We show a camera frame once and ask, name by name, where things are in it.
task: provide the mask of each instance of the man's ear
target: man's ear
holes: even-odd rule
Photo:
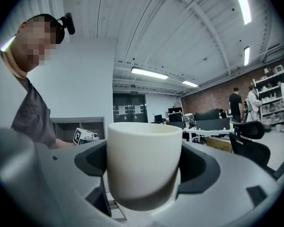
[[[23,22],[23,23],[20,25],[20,27],[18,28],[18,33],[21,31],[21,29],[25,28],[25,27],[27,26],[27,24],[28,24],[27,21]]]

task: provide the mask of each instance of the brick wall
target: brick wall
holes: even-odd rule
[[[229,109],[229,96],[233,93],[233,88],[238,87],[242,100],[248,95],[248,87],[253,82],[260,80],[264,76],[264,68],[274,68],[277,65],[284,66],[284,59],[266,65],[259,69],[253,70],[242,76],[226,81],[219,85],[199,91],[197,93],[181,98],[183,112],[187,113],[202,113],[213,108]]]

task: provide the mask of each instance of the cardboard box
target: cardboard box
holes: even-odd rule
[[[206,138],[206,145],[216,149],[226,150],[232,152],[231,141],[228,139],[208,137]]]

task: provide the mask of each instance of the white cup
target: white cup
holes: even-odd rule
[[[181,148],[181,128],[136,122],[110,124],[107,177],[115,201],[137,211],[163,205],[173,192]]]

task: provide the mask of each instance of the ceiling light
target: ceiling light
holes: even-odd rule
[[[249,22],[251,22],[251,14],[250,14],[248,0],[238,0],[238,1],[241,7],[244,24],[246,25]]]
[[[13,37],[11,37],[1,48],[0,48],[0,50],[1,51],[5,51],[7,48],[8,48],[8,46],[9,46],[9,44],[14,40],[14,36]]]
[[[198,87],[197,84],[192,83],[192,82],[189,82],[189,81],[184,81],[184,82],[182,82],[182,83],[187,84],[187,85],[190,85],[190,86],[192,86],[192,87]]]
[[[133,67],[133,68],[132,68],[132,73],[134,73],[134,74],[140,74],[140,75],[145,75],[145,76],[150,76],[150,77],[154,77],[154,78],[160,78],[160,79],[166,79],[166,78],[168,78],[167,75],[159,74],[159,73],[152,72],[152,71],[148,71],[148,70],[142,70],[142,69],[139,69],[139,68],[137,68],[137,67]]]
[[[247,66],[249,63],[249,54],[250,54],[250,48],[246,47],[244,49],[244,66]]]

